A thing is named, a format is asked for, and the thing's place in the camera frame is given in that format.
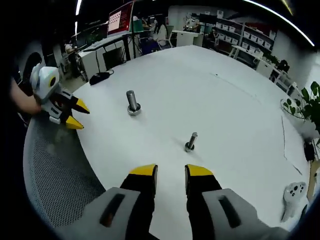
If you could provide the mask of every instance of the gray mesh chair back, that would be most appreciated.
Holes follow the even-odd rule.
[[[34,117],[23,151],[28,198],[53,230],[78,220],[87,204],[105,192],[81,147],[77,132]]]

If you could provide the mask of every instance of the storage bin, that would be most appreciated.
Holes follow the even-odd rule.
[[[220,34],[218,35],[218,38],[221,39],[221,40],[225,40],[225,35],[220,33]]]
[[[232,37],[230,37],[230,36],[225,36],[225,40],[226,40],[228,43],[231,43],[231,42],[232,42]]]
[[[263,39],[261,39],[261,38],[258,37],[257,43],[258,43],[259,45],[263,46],[263,45],[264,45],[264,42],[265,42],[265,41],[264,41]]]
[[[264,42],[264,46],[265,46],[266,49],[270,49],[271,48],[271,44],[266,42],[266,41]]]
[[[225,25],[225,24],[222,24],[222,29],[228,31],[228,30],[229,30],[229,26],[228,26],[228,25]]]
[[[258,37],[257,36],[255,36],[255,35],[252,35],[251,34],[251,36],[250,36],[250,39],[253,41],[253,42],[257,42],[257,39],[258,39]]]
[[[249,46],[248,43],[245,43],[245,42],[242,43],[242,47],[243,47],[244,49],[248,49],[248,46]]]
[[[231,33],[234,33],[234,32],[235,32],[235,30],[236,30],[236,28],[235,28],[235,27],[233,27],[233,26],[229,26],[229,31],[230,31]]]
[[[216,27],[217,29],[222,29],[222,24],[221,24],[220,22],[217,22],[217,23],[215,24],[215,27]]]
[[[256,50],[255,47],[249,45],[249,52],[254,53]]]
[[[234,39],[234,38],[232,38],[232,44],[234,44],[234,45],[237,45],[238,44],[238,39]]]
[[[244,31],[244,32],[243,32],[243,36],[244,36],[246,39],[248,39],[248,38],[250,38],[250,33],[248,33],[247,31]]]

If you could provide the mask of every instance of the robotic hand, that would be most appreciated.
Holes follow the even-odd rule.
[[[83,129],[84,126],[72,117],[71,109],[89,114],[84,102],[70,91],[61,87],[59,70],[56,67],[40,66],[38,63],[31,72],[30,83],[34,97],[42,110],[49,114],[49,120],[64,124],[69,129]]]
[[[208,169],[187,164],[186,210],[194,240],[284,240],[288,232],[269,227],[256,209],[231,189],[222,189]],[[155,240],[149,233],[157,188],[158,166],[133,169],[120,187],[89,203],[82,217],[57,228],[63,240]]]

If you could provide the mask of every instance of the computer monitor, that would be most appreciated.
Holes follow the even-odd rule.
[[[129,33],[133,7],[134,2],[131,1],[110,12],[107,38]]]

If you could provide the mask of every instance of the black mouse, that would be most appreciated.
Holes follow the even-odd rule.
[[[109,77],[110,77],[109,72],[106,72],[106,71],[105,72],[98,72],[90,78],[89,83],[90,83],[90,85],[95,85],[105,79],[108,79]]]

